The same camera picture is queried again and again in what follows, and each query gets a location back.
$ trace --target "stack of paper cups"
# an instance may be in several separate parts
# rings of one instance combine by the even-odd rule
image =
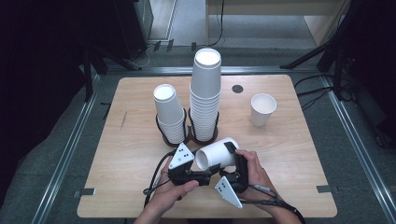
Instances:
[[[213,137],[220,93],[220,54],[214,49],[200,49],[195,53],[190,84],[192,134],[199,141],[208,141]]]
[[[172,144],[183,142],[188,135],[185,113],[175,88],[162,84],[154,90],[158,124],[166,139]]]

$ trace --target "white paper cup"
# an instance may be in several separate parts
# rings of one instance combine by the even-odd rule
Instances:
[[[161,123],[171,125],[184,118],[183,107],[172,85],[162,84],[155,88],[153,94],[158,120]]]
[[[260,93],[251,98],[250,122],[256,126],[263,126],[276,110],[276,100],[271,95]]]
[[[238,144],[231,137],[226,137],[218,142],[202,147],[197,151],[195,157],[198,167],[201,170],[206,170],[219,163],[220,168],[235,165],[233,154],[231,154],[224,145],[226,142],[232,142],[236,148],[239,148]]]
[[[221,90],[221,56],[215,49],[195,53],[191,90],[199,97],[211,98]]]

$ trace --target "upside-down paper cup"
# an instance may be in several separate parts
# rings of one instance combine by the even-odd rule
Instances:
[[[221,56],[215,49],[195,53],[191,75],[191,91],[202,98],[212,98],[221,89]]]
[[[162,84],[155,88],[153,94],[157,117],[161,123],[172,125],[183,119],[184,110],[172,85]]]

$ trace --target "black cable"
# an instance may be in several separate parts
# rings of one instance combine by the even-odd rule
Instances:
[[[213,43],[213,44],[210,44],[210,45],[198,45],[197,47],[213,47],[213,46],[215,46],[215,45],[217,45],[219,43],[219,41],[222,38],[222,33],[223,33],[223,21],[222,21],[223,15],[224,15],[224,0],[222,0],[222,2],[221,2],[220,36],[219,36],[218,40],[215,43]]]
[[[315,90],[312,90],[312,91],[304,91],[304,92],[297,93],[297,96],[308,95],[308,94],[312,94],[312,93],[317,92],[317,91],[326,91],[326,90],[331,90],[332,91],[332,89],[333,89],[333,87],[323,87],[323,88],[315,89]]]
[[[310,100],[308,103],[304,104],[301,106],[303,110],[306,110],[307,108],[311,107],[318,99],[320,99],[322,96],[324,96],[326,93],[329,93],[332,89],[327,89],[325,92],[323,92],[320,96],[317,98]]]
[[[312,77],[305,77],[305,78],[300,79],[298,82],[296,82],[296,84],[294,84],[294,89],[295,89],[295,88],[298,86],[298,84],[300,84],[301,82],[306,81],[306,80],[311,79],[311,78],[315,78],[315,77],[334,77],[334,76],[332,76],[332,75],[316,75],[316,76],[312,76]]]
[[[297,218],[300,220],[301,223],[305,224],[305,219],[304,219],[303,215],[301,215],[301,213],[297,210],[297,208],[295,208],[295,207],[291,206],[290,204],[286,203],[285,201],[281,200],[279,195],[277,194],[276,190],[273,190],[273,189],[270,189],[267,187],[263,187],[263,186],[256,186],[256,185],[249,185],[249,186],[261,193],[264,193],[264,194],[270,196],[271,200],[240,201],[241,203],[259,203],[259,204],[264,204],[264,205],[272,205],[272,206],[278,206],[281,208],[285,208],[285,209],[291,211],[295,216],[297,216]]]
[[[160,162],[158,163],[157,168],[155,168],[154,175],[153,175],[152,178],[151,178],[151,182],[150,182],[150,184],[149,184],[149,187],[148,187],[147,189],[144,189],[144,191],[143,191],[143,193],[146,195],[146,200],[145,200],[145,205],[144,205],[144,207],[146,207],[146,205],[149,203],[149,199],[150,199],[151,193],[155,190],[155,189],[153,188],[154,181],[155,181],[155,177],[157,176],[158,170],[160,170],[161,165],[163,164],[163,161],[165,161],[166,158],[168,158],[168,157],[170,157],[170,156],[173,156],[173,155],[175,155],[175,150],[166,153],[166,155],[163,156],[163,158],[162,158],[162,159],[160,160]]]

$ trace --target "hand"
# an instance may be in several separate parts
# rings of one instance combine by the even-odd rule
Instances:
[[[255,151],[237,149],[235,153],[242,155],[245,157],[245,159],[247,159],[247,177],[249,185],[261,185],[276,191],[267,172],[265,172],[265,170],[260,165],[259,158],[257,157],[257,153]],[[252,188],[247,188],[243,193],[238,194],[238,196],[239,198],[252,201],[270,199],[270,196]],[[255,206],[268,212],[276,220],[276,223],[301,223],[297,216],[284,208],[262,204],[255,204]]]
[[[236,154],[244,156],[247,159],[248,169],[248,183],[249,185],[261,185],[273,190],[276,190],[267,172],[262,168],[259,157],[255,151],[246,151],[244,149],[237,149]],[[268,200],[270,197],[258,192],[255,189],[247,188],[243,193],[238,196],[245,200]]]
[[[187,182],[184,185],[175,186],[168,177],[168,167],[172,157],[161,170],[161,179],[157,186],[159,186],[149,203],[143,209],[142,213],[134,222],[135,224],[158,223],[163,214],[171,209],[179,197],[185,197],[189,192],[198,187],[199,183],[196,180]]]

